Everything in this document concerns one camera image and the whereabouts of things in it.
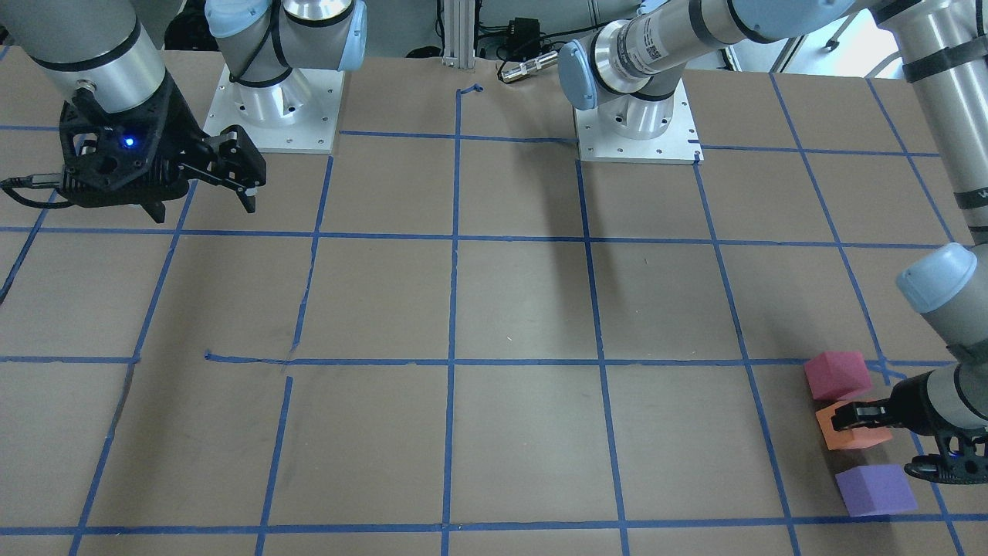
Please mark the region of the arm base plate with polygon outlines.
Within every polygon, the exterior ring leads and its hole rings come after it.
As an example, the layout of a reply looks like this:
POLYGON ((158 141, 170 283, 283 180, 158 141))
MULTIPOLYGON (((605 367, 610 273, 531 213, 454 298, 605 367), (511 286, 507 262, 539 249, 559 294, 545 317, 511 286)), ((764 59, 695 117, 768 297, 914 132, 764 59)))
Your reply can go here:
POLYGON ((646 101, 625 96, 573 113, 582 161, 695 164, 705 160, 687 89, 646 101))
POLYGON ((296 68, 282 83, 251 88, 222 74, 205 117, 209 136, 239 124, 262 154, 331 154, 348 73, 296 68))

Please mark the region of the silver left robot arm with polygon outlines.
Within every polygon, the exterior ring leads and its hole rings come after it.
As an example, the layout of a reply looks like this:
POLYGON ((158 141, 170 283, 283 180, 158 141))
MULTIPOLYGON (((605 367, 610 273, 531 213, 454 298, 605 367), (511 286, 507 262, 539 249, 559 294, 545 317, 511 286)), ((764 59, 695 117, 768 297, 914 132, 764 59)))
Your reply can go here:
POLYGON ((934 483, 986 482, 986 4, 983 1, 667 1, 566 43, 559 80, 576 110, 666 100, 688 61, 738 42, 811 34, 867 10, 891 32, 973 246, 951 242, 896 284, 954 363, 898 383, 885 400, 837 409, 834 429, 903 427, 938 451, 904 467, 934 483))

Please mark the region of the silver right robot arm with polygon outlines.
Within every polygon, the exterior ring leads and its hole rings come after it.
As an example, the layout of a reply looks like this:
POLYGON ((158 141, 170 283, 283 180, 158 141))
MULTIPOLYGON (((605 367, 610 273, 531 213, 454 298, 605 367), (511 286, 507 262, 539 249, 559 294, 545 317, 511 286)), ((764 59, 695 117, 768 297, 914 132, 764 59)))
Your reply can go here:
POLYGON ((4 1, 2 27, 63 96, 63 166, 11 177, 2 191, 36 210, 139 205, 153 221, 193 179, 247 212, 267 182, 249 127, 314 113, 304 70, 354 71, 366 52, 363 1, 205 1, 241 120, 202 130, 162 59, 180 1, 4 1))

